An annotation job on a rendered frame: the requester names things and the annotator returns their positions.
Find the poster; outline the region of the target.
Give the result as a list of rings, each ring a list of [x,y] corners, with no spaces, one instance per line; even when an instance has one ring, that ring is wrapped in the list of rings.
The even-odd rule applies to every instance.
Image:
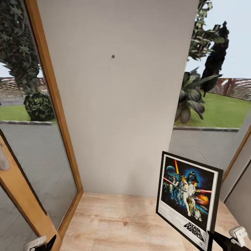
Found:
[[[156,213],[200,251],[212,251],[223,170],[162,151]]]

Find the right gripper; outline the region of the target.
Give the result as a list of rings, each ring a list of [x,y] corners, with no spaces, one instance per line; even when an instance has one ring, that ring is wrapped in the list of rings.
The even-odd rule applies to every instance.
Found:
[[[240,247],[238,244],[234,244],[231,242],[231,239],[233,238],[228,238],[218,232],[211,233],[208,231],[208,234],[217,242],[223,249],[223,251],[251,251],[247,247],[243,246]]]

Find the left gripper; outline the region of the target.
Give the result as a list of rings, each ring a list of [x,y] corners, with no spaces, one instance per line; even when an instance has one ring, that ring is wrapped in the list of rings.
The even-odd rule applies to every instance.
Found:
[[[56,240],[56,235],[48,242],[47,245],[41,244],[37,247],[35,247],[34,251],[50,251],[53,247],[54,241]]]

